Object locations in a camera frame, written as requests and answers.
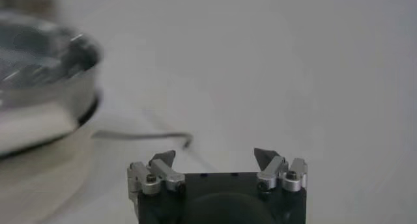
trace metal bowl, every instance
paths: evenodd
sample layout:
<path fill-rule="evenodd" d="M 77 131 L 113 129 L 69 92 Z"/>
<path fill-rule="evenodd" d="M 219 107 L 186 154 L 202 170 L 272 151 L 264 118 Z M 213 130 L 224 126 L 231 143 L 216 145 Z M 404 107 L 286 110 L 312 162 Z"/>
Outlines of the metal bowl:
<path fill-rule="evenodd" d="M 88 112 L 101 59 L 93 40 L 66 27 L 11 13 L 0 14 L 0 40 L 0 114 L 50 102 L 75 119 Z"/>

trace black wire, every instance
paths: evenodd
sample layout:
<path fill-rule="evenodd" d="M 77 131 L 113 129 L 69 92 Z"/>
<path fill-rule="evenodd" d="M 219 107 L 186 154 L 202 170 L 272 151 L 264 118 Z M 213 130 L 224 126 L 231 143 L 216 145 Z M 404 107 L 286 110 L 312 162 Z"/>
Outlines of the black wire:
<path fill-rule="evenodd" d="M 91 137 L 94 139 L 112 139 L 112 140 L 121 140 L 121 141 L 183 138 L 185 139 L 185 142 L 182 146 L 183 149 L 188 148 L 191 145 L 193 138 L 194 138 L 192 134 L 187 133 L 187 132 L 131 134 L 131 133 L 120 133 L 120 132 L 105 131 L 105 130 L 97 131 Z"/>

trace white table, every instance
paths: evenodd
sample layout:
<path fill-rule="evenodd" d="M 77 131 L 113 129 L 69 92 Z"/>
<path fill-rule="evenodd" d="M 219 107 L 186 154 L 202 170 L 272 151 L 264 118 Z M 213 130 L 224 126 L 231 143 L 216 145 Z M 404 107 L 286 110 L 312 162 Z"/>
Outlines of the white table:
<path fill-rule="evenodd" d="M 194 133 L 211 167 L 179 152 L 179 171 L 256 171 L 252 148 L 275 149 L 307 159 L 308 223 L 415 223 L 416 5 L 63 0 L 63 14 L 104 46 L 104 87 Z M 96 179 L 50 223 L 135 223 L 124 168 L 170 145 L 97 144 Z"/>

